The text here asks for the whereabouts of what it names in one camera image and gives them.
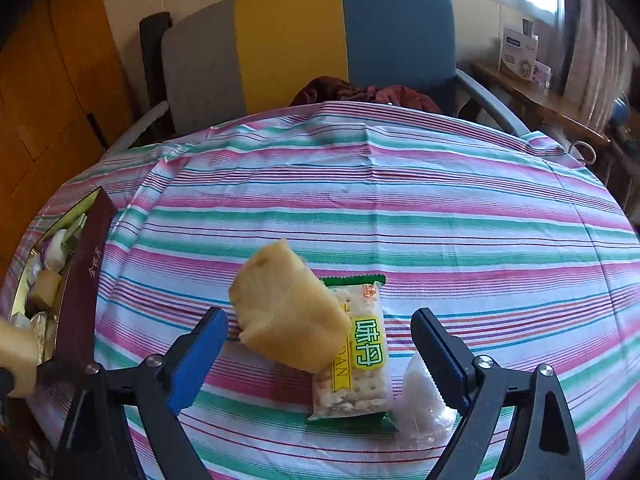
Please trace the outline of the pink patterned curtain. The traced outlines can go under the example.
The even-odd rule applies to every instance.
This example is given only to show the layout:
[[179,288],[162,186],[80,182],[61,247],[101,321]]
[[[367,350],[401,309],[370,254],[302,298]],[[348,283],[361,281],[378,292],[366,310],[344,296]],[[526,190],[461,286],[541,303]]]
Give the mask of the pink patterned curtain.
[[601,132],[614,101],[626,94],[634,48],[605,0],[565,0],[568,58],[563,96],[590,129]]

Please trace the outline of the grey yellow blue chair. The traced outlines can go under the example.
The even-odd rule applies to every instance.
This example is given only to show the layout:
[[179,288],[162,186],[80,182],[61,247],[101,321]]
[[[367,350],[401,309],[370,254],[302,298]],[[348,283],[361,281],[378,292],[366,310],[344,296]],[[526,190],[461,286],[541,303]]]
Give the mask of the grey yellow blue chair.
[[187,134],[290,104],[332,76],[356,87],[401,84],[446,115],[466,93],[505,132],[525,125],[457,66],[451,0],[224,0],[173,22],[143,20],[156,36],[162,99],[113,145],[122,153],[160,118]]

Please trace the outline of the green cracker packet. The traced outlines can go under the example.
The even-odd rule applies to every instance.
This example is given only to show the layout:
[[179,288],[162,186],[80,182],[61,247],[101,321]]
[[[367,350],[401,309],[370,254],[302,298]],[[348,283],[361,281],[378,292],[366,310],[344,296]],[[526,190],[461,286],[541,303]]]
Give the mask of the green cracker packet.
[[390,409],[392,382],[380,288],[382,274],[324,278],[349,316],[352,327],[340,353],[312,378],[312,413],[316,420],[383,414]]

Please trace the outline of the clear plastic snack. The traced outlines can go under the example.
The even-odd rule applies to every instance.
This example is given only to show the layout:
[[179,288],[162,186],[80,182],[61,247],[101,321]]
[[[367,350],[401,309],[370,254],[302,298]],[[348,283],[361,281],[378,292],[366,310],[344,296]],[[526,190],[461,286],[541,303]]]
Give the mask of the clear plastic snack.
[[400,440],[440,445],[450,437],[457,412],[448,408],[419,353],[406,368],[392,419]]

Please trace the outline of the yellow sponge cake piece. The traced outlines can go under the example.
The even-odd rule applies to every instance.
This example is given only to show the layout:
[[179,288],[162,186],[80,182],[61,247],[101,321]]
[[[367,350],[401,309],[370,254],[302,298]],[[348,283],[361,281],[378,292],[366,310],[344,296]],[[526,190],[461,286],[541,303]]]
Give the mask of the yellow sponge cake piece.
[[267,359],[317,374],[344,346],[350,318],[286,240],[260,248],[229,287],[240,341]]

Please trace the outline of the orange wooden wardrobe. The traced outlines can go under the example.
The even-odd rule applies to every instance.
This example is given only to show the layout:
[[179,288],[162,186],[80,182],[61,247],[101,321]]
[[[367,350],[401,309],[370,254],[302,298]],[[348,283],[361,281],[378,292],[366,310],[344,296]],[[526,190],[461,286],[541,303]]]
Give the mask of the orange wooden wardrobe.
[[139,107],[103,0],[1,0],[1,266]]

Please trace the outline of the striped tablecloth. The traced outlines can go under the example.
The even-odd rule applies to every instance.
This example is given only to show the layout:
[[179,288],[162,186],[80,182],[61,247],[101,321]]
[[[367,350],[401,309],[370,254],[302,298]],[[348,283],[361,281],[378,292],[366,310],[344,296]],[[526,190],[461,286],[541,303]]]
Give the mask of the striped tablecloth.
[[285,108],[134,148],[45,186],[2,281],[9,311],[40,235],[95,188],[116,207],[96,358],[128,367],[211,307],[240,265],[287,240],[320,276],[381,274],[393,382],[430,308],[500,365],[558,373],[586,475],[639,429],[639,240],[601,181],[540,132],[388,105]]

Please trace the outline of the white purple snack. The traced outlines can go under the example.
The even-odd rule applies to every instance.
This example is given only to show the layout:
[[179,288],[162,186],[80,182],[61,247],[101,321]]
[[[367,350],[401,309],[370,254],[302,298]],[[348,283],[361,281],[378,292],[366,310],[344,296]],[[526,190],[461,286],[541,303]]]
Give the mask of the white purple snack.
[[68,249],[64,244],[67,230],[60,229],[48,238],[41,248],[43,267],[52,272],[60,272],[68,258]]

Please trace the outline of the wooden side desk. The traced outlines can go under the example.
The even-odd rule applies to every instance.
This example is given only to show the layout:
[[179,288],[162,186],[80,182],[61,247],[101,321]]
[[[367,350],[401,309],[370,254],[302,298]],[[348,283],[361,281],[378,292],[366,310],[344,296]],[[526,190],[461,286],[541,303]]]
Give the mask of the wooden side desk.
[[472,63],[472,72],[478,81],[496,84],[509,96],[532,110],[545,122],[557,122],[579,139],[589,140],[600,146],[609,146],[611,140],[598,130],[588,127],[588,120],[562,96],[552,90],[537,86],[533,81],[500,72],[483,63]]

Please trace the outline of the white carton box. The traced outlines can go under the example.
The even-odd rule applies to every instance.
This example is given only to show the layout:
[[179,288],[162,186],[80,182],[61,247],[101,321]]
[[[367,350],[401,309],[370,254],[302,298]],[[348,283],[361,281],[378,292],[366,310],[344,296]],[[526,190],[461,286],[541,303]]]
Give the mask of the white carton box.
[[505,27],[500,47],[500,72],[531,81],[537,61],[537,50],[536,35],[527,36],[510,27]]

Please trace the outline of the dark red cloth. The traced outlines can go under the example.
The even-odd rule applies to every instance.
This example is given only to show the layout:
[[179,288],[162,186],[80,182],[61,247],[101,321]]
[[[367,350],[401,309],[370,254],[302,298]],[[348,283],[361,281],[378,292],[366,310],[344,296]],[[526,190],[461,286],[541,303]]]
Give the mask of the dark red cloth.
[[358,88],[348,81],[330,76],[322,76],[309,81],[296,94],[291,106],[333,101],[378,103],[436,114],[442,112],[440,107],[429,96],[402,84],[392,84],[387,87],[367,86],[367,88]]

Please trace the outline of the gold tin tray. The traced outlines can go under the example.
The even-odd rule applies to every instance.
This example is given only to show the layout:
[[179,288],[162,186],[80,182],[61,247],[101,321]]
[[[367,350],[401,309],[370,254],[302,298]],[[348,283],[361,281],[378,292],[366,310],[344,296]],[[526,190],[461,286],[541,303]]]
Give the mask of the gold tin tray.
[[[20,273],[9,319],[31,327],[41,341],[40,364],[81,368],[93,361],[96,295],[104,248],[116,207],[103,188],[96,188],[47,228],[32,245]],[[40,310],[27,303],[38,273],[44,269],[41,248],[56,231],[66,229],[68,258],[58,272],[62,282],[53,308]]]

